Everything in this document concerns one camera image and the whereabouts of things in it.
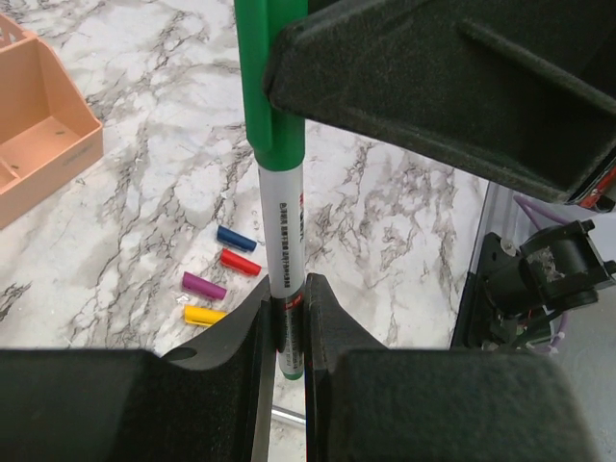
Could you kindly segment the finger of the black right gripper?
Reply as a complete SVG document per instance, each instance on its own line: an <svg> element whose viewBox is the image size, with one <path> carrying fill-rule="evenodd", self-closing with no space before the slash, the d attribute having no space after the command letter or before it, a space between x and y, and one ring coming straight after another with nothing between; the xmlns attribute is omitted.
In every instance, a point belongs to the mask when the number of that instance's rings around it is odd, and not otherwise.
<svg viewBox="0 0 616 462"><path fill-rule="evenodd" d="M285 113L552 203L615 190L611 1L338 1L278 35Z"/></svg>

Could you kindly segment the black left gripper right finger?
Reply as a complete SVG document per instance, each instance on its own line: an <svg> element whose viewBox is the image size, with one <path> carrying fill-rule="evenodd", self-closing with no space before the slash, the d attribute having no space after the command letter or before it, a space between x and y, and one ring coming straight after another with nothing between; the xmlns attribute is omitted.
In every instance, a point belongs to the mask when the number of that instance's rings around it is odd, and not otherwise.
<svg viewBox="0 0 616 462"><path fill-rule="evenodd" d="M310 461L591 461L595 445L562 371L520 351L391 349L307 278Z"/></svg>

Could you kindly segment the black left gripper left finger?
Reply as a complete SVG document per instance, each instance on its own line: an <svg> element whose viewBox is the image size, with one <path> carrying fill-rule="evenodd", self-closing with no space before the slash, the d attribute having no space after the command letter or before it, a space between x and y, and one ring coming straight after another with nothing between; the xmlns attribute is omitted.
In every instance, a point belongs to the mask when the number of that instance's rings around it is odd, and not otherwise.
<svg viewBox="0 0 616 462"><path fill-rule="evenodd" d="M163 356L5 349L5 461L264 461L274 346L270 285Z"/></svg>

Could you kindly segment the blue pen cap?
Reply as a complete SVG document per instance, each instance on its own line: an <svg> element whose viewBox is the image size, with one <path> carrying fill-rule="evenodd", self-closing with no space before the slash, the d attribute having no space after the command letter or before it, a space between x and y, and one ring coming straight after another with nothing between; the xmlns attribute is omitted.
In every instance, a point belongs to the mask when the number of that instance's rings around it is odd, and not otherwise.
<svg viewBox="0 0 616 462"><path fill-rule="evenodd" d="M217 240L244 252L252 252L257 246L255 241L222 225L218 226Z"/></svg>

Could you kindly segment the green capped white pen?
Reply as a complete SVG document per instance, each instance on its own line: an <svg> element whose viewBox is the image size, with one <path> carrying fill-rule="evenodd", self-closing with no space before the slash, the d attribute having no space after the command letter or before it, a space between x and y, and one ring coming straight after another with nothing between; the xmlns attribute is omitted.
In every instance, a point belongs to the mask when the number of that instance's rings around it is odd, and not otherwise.
<svg viewBox="0 0 616 462"><path fill-rule="evenodd" d="M304 119L275 110L262 87L270 49L282 28L307 14L305 1L236 1L246 137L258 164L276 348L283 375L303 375L305 283Z"/></svg>

